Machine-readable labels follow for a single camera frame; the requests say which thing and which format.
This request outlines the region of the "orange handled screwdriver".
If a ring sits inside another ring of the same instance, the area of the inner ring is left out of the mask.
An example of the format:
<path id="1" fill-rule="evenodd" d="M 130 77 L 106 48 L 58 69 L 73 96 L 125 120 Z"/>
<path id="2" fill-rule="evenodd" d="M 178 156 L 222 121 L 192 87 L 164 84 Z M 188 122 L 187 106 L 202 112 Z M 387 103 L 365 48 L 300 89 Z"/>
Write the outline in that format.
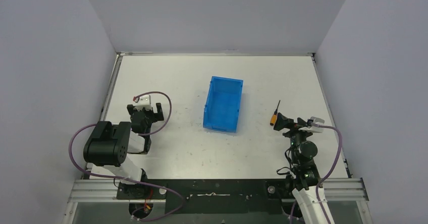
<path id="1" fill-rule="evenodd" d="M 270 125 L 271 125 L 271 126 L 274 126 L 274 125 L 275 125 L 275 123 L 276 123 L 276 120 L 277 120 L 277 114 L 278 114 L 278 109 L 279 109 L 279 105 L 280 105 L 280 103 L 281 103 L 281 101 L 279 100 L 279 101 L 278 101 L 278 104 L 277 104 L 277 107 L 276 107 L 276 109 L 275 109 L 275 111 L 274 111 L 274 113 L 273 113 L 273 115 L 272 115 L 272 117 L 271 117 L 271 120 L 270 120 Z"/>

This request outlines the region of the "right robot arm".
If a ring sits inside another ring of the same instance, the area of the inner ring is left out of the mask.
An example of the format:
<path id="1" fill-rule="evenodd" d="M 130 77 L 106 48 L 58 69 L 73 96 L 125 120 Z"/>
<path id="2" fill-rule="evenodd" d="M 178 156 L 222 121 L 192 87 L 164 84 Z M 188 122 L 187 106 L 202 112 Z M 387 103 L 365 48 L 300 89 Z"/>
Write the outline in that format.
<path id="1" fill-rule="evenodd" d="M 290 139 L 290 147 L 285 152 L 291 175 L 292 195 L 295 198 L 305 223 L 334 223 L 327 205 L 325 191 L 320 182 L 314 157 L 318 154 L 316 144 L 308 137 L 322 133 L 324 120 L 311 117 L 308 120 L 288 118 L 277 113 L 274 123 L 275 131 L 287 129 L 283 136 Z"/>

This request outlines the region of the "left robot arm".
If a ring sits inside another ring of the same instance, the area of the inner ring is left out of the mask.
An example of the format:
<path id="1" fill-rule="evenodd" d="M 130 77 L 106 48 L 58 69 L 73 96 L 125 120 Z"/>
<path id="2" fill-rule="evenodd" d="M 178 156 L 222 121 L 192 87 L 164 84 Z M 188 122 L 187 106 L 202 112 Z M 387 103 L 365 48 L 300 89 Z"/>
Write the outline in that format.
<path id="1" fill-rule="evenodd" d="M 150 103 L 127 105 L 130 121 L 112 124 L 99 121 L 84 149 L 84 160 L 103 167 L 120 178 L 119 190 L 133 198 L 148 197 L 152 191 L 143 184 L 147 180 L 144 169 L 138 167 L 129 154 L 148 154 L 151 147 L 151 126 L 163 121 L 161 103 L 152 107 Z"/>

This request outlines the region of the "blue plastic bin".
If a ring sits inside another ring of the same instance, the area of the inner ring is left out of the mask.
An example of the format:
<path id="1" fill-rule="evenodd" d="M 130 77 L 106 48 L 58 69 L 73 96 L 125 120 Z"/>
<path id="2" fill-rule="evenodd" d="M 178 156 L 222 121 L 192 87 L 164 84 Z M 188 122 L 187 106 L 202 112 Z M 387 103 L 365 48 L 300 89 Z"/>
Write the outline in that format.
<path id="1" fill-rule="evenodd" d="M 243 80 L 213 76 L 203 112 L 203 127 L 236 133 Z"/>

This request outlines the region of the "aluminium frame rail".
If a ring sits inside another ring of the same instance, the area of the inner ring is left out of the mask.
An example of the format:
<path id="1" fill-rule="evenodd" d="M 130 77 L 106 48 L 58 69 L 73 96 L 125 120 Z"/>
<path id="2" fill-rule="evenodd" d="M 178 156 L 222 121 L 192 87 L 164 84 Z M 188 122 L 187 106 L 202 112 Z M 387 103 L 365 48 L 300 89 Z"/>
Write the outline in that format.
<path id="1" fill-rule="evenodd" d="M 327 179 L 324 182 L 328 201 L 368 201 L 363 179 Z M 118 188 L 112 180 L 93 179 L 74 182 L 69 203 L 143 203 L 143 200 L 118 199 Z"/>

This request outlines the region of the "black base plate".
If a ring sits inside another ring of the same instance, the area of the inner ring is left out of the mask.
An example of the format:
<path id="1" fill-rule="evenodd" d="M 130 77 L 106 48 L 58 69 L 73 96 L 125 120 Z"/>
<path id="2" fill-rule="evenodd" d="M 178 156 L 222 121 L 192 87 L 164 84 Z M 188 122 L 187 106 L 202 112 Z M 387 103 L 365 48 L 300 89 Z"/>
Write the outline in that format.
<path id="1" fill-rule="evenodd" d="M 150 186 L 118 183 L 116 198 L 145 218 L 163 209 L 174 214 L 289 213 L 292 183 L 286 179 L 148 180 Z"/>

